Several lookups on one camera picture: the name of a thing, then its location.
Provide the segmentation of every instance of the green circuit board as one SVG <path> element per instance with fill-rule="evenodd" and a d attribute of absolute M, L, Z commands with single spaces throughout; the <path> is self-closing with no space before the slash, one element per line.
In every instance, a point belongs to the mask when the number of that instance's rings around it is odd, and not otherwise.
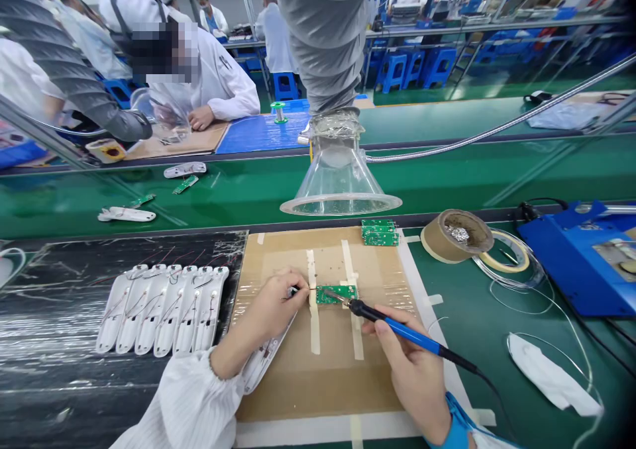
<path fill-rule="evenodd" d="M 332 291 L 341 297 L 349 299 L 358 298 L 358 290 L 355 285 L 318 285 L 316 287 L 316 303 L 318 305 L 334 305 L 336 303 L 341 303 L 339 300 L 325 295 L 323 290 Z"/>

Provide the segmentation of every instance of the black cable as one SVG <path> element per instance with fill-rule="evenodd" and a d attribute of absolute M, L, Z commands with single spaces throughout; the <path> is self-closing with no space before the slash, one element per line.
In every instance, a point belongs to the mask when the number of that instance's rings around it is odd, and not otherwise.
<path fill-rule="evenodd" d="M 512 422 L 510 421 L 510 416 L 508 416 L 508 413 L 505 411 L 505 407 L 504 407 L 504 400 L 502 399 L 502 396 L 499 394 L 499 391 L 497 391 L 497 388 L 495 387 L 495 385 L 488 379 L 488 377 L 483 374 L 480 370 L 476 370 L 474 372 L 472 372 L 474 375 L 479 376 L 481 379 L 484 380 L 484 383 L 486 383 L 486 385 L 488 385 L 488 387 L 492 390 L 492 392 L 494 393 L 494 395 L 497 398 L 497 403 L 499 405 L 499 409 L 502 410 L 503 413 L 503 417 L 505 419 L 505 423 L 508 425 L 508 429 L 510 429 L 510 439 L 512 440 L 512 442 L 514 442 L 516 445 L 519 445 L 518 441 L 517 441 L 517 437 L 515 435 L 515 429 L 514 426 L 512 425 Z"/>
<path fill-rule="evenodd" d="M 559 289 L 560 292 L 560 288 L 559 286 L 552 281 L 552 283 L 555 285 L 556 288 Z M 566 297 L 565 295 L 563 295 L 563 293 L 561 292 L 561 296 L 563 297 L 563 300 L 565 301 L 565 304 L 568 306 L 568 308 L 570 309 L 570 312 L 574 315 L 574 318 L 576 319 L 576 321 L 578 322 L 578 324 L 580 326 L 583 327 L 583 329 L 600 345 L 603 347 L 603 349 L 609 353 L 612 358 L 614 358 L 614 360 L 616 360 L 623 368 L 625 368 L 625 371 L 627 371 L 627 373 L 629 373 L 629 375 L 636 379 L 636 373 L 627 365 L 627 363 L 625 363 L 616 353 L 614 353 L 612 350 L 610 350 L 608 348 L 608 346 L 603 343 L 600 338 L 598 338 L 598 336 L 596 336 L 596 333 L 594 333 L 592 331 L 592 329 L 590 327 L 588 327 L 588 324 L 585 323 L 585 321 L 583 320 L 583 318 L 581 318 L 581 316 L 578 314 L 578 312 L 576 311 L 576 309 L 574 309 L 574 307 L 572 306 L 572 303 L 570 303 L 570 301 L 568 300 L 568 297 Z"/>
<path fill-rule="evenodd" d="M 614 327 L 614 330 L 618 331 L 618 333 L 623 335 L 627 341 L 632 343 L 632 345 L 636 346 L 636 340 L 631 335 L 629 335 L 625 330 L 623 330 L 614 320 L 610 320 L 606 318 L 605 322 L 608 323 L 610 326 Z"/>

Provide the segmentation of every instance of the metal flexible hose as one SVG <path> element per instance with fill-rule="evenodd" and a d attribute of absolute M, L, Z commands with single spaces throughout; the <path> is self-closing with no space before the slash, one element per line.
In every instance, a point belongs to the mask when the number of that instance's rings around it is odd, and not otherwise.
<path fill-rule="evenodd" d="M 412 152 L 412 153 L 406 153 L 406 154 L 396 154 L 393 156 L 367 156 L 366 161 L 370 163 L 405 161 L 409 159 L 424 158 L 426 156 L 432 156 L 433 154 L 440 154 L 443 152 L 448 152 L 448 151 L 455 150 L 457 148 L 468 146 L 469 144 L 472 144 L 474 142 L 477 142 L 489 136 L 493 136 L 501 131 L 505 131 L 508 128 L 511 128 L 515 125 L 518 125 L 519 123 L 522 123 L 523 121 L 526 121 L 528 118 L 538 115 L 542 111 L 545 111 L 548 108 L 553 107 L 554 105 L 558 105 L 562 101 L 565 101 L 568 98 L 573 97 L 577 93 L 580 93 L 581 91 L 597 84 L 599 81 L 607 77 L 610 77 L 612 75 L 615 75 L 621 70 L 624 70 L 625 68 L 634 64 L 635 62 L 636 62 L 636 54 L 630 55 L 626 59 L 618 62 L 616 65 L 609 67 L 608 69 L 598 73 L 597 75 L 587 79 L 586 81 L 583 81 L 582 83 L 579 83 L 577 86 L 570 88 L 565 93 L 561 93 L 560 95 L 551 99 L 550 101 L 545 101 L 544 103 L 528 111 L 527 113 L 523 113 L 522 115 L 514 118 L 511 121 L 508 121 L 507 123 L 504 123 L 503 125 L 497 126 L 496 128 L 493 128 L 492 130 L 483 132 L 481 134 L 477 134 L 476 136 L 472 136 L 470 138 L 466 138 L 464 140 L 461 140 L 452 144 L 447 144 L 446 146 L 440 146 L 438 148 L 434 148 L 434 149 L 426 150 L 426 151 L 418 151 L 418 152 Z"/>
<path fill-rule="evenodd" d="M 124 141 L 152 136 L 150 123 L 117 106 L 40 0 L 0 0 L 0 25 L 12 31 L 12 40 L 26 48 L 67 100 L 101 128 Z"/>

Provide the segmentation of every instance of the brown tape roll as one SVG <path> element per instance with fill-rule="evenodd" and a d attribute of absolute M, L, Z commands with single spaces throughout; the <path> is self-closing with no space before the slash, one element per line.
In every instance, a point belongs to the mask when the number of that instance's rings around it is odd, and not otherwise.
<path fill-rule="evenodd" d="M 447 229 L 461 227 L 468 233 L 466 243 L 459 242 Z M 460 209 L 447 209 L 422 229 L 422 245 L 435 259 L 446 264 L 458 264 L 489 251 L 494 245 L 490 228 L 474 214 Z"/>

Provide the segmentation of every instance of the white cable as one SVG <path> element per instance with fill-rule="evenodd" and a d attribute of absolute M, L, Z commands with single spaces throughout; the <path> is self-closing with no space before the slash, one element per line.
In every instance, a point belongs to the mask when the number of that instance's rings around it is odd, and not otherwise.
<path fill-rule="evenodd" d="M 8 248 L 8 249 L 4 249 L 2 252 L 0 252 L 0 258 L 4 257 L 5 255 L 10 254 L 11 252 L 13 252 L 14 254 L 18 254 L 20 256 L 20 259 L 21 259 L 20 260 L 20 264 L 17 265 L 15 267 L 15 269 L 13 269 L 13 272 L 11 272 L 9 277 L 7 277 L 7 279 L 5 279 L 4 282 L 0 282 L 0 289 L 2 287 L 4 287 L 5 284 L 8 281 L 10 281 L 12 278 L 14 278 L 18 274 L 18 272 L 20 272 L 22 270 L 22 267 L 24 267 L 25 263 L 27 262 L 27 257 L 25 255 L 25 251 L 20 249 L 20 248 L 17 248 L 17 247 L 11 247 L 11 248 Z"/>

